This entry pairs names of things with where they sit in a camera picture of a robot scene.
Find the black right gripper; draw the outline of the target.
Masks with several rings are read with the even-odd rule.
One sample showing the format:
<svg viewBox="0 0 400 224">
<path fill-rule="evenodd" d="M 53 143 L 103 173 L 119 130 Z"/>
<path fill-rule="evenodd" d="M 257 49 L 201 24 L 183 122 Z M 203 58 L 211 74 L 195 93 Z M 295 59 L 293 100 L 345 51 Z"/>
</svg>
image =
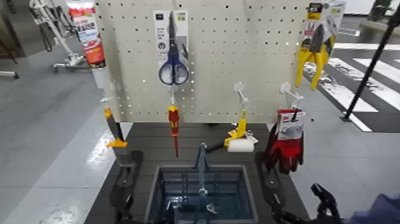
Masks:
<svg viewBox="0 0 400 224">
<path fill-rule="evenodd" d="M 291 223 L 297 224 L 344 224 L 337 207 L 335 197 L 319 183 L 314 183 L 310 187 L 312 193 L 320 200 L 317 207 L 317 216 L 313 219 L 303 219 L 299 216 L 291 214 Z M 282 210 L 282 205 L 276 194 L 271 198 L 272 217 L 278 224 L 289 223 L 288 216 Z"/>
</svg>

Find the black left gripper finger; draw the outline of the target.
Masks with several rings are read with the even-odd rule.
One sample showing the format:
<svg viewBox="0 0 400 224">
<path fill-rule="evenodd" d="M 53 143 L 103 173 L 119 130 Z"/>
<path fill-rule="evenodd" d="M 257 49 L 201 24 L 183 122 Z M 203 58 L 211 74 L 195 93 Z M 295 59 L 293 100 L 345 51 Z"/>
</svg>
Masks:
<svg viewBox="0 0 400 224">
<path fill-rule="evenodd" d="M 117 206 L 115 209 L 115 222 L 127 223 L 133 220 L 133 215 L 130 212 L 133 201 L 129 200 Z"/>
</svg>

